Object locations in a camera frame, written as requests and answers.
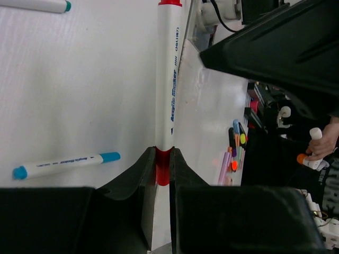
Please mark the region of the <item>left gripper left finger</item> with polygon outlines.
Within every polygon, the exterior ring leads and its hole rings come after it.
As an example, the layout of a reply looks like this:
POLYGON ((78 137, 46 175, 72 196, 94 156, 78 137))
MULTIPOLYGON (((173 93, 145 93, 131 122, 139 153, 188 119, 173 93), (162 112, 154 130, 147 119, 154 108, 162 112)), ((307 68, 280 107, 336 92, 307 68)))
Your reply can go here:
POLYGON ((147 253, 155 148, 104 186, 1 189, 1 253, 147 253))

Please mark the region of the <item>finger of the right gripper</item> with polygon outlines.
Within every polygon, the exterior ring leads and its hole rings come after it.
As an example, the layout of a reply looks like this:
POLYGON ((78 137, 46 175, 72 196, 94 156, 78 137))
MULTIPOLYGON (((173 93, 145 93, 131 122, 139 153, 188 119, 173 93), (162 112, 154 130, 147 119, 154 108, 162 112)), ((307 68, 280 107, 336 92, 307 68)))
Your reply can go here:
POLYGON ((280 88, 302 116, 338 116, 338 1, 283 5, 200 58, 206 68, 280 88))

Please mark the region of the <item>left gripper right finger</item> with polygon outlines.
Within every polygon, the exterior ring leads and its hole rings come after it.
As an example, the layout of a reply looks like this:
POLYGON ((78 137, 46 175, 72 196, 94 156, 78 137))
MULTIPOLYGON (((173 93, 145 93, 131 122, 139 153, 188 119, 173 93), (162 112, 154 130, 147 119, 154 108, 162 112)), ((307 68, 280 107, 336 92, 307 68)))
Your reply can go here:
POLYGON ((174 253, 325 253, 305 198, 295 189, 211 186, 171 151, 174 253))

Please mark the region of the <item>blue capped marker diagonal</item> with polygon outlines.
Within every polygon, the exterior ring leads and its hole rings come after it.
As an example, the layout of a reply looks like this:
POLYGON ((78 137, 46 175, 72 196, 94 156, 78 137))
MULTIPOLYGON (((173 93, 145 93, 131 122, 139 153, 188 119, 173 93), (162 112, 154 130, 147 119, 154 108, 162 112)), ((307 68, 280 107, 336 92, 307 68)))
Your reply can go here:
POLYGON ((118 152, 108 152, 97 155, 74 156, 67 159, 26 163, 14 168, 12 171, 12 177, 14 180, 26 180, 70 171, 74 168, 105 164, 117 161, 120 158, 121 156, 118 152))

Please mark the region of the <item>red capped white marker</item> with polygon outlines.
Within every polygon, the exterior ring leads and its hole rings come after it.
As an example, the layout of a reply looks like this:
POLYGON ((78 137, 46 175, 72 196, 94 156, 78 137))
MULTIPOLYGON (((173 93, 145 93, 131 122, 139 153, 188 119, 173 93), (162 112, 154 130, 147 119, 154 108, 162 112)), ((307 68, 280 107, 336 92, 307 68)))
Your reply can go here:
POLYGON ((180 63, 180 1, 160 1, 157 7, 156 42, 156 181, 169 184, 170 154, 173 147, 176 85, 180 63))

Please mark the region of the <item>teal capped marker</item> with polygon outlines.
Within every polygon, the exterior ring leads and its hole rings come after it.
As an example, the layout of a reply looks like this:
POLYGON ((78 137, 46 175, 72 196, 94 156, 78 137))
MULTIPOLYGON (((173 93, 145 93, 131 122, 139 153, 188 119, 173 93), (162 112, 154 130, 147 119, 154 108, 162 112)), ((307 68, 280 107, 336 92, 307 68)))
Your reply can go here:
POLYGON ((1 0, 1 6, 49 13, 69 12, 72 4, 60 0, 1 0))

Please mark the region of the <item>background person hand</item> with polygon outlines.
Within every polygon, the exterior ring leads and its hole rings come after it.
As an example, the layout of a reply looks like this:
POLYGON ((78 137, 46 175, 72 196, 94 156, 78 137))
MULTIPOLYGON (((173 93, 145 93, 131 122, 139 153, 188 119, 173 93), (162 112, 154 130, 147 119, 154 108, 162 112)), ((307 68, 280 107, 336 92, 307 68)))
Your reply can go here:
POLYGON ((330 123, 323 129, 323 136, 319 140, 311 140, 306 150, 308 161, 316 161, 333 153, 338 140, 338 118, 332 116, 330 123))

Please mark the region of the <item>background marker pile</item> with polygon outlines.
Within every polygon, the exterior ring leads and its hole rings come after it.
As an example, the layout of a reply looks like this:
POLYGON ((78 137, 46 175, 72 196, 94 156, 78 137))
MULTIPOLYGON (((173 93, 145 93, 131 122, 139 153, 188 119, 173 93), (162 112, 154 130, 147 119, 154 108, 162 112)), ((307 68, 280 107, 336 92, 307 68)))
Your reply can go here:
POLYGON ((232 127, 228 129, 228 139, 229 145, 222 158, 217 185, 240 186, 248 137, 239 120, 233 120, 232 127))

